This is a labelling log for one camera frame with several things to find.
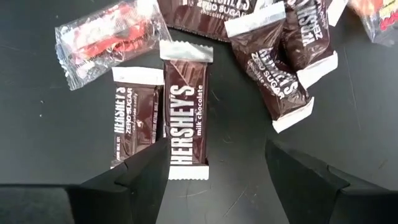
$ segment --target hershey's chocolate bar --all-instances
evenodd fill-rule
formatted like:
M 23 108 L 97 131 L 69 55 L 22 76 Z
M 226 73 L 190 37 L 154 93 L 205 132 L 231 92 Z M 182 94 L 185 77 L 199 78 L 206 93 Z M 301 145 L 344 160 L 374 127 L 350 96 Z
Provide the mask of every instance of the hershey's chocolate bar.
M 257 0 L 158 0 L 158 2 L 169 27 L 228 42 L 224 22 L 252 13 Z
M 160 57 L 164 60 L 165 130 L 172 155 L 169 179 L 208 179 L 208 64 L 213 62 L 213 48 L 161 41 Z
M 225 23 L 233 52 L 258 84 L 278 133 L 309 116 L 313 107 L 295 73 L 278 59 L 284 22 L 284 3 L 278 2 Z
M 325 0 L 285 0 L 286 22 L 282 43 L 290 65 L 304 88 L 337 67 L 330 46 Z
M 156 140 L 159 90 L 163 71 L 155 68 L 114 67 L 116 84 L 114 110 L 115 167 Z

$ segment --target clear plastic wrapper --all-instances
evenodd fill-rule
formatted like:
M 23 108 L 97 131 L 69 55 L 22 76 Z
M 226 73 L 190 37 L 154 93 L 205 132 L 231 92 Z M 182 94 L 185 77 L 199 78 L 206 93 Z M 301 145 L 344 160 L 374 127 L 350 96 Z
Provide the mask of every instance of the clear plastic wrapper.
M 156 0 L 119 2 L 55 28 L 58 60 L 76 90 L 111 67 L 171 40 Z
M 398 0 L 351 0 L 373 43 L 392 46 L 398 41 Z

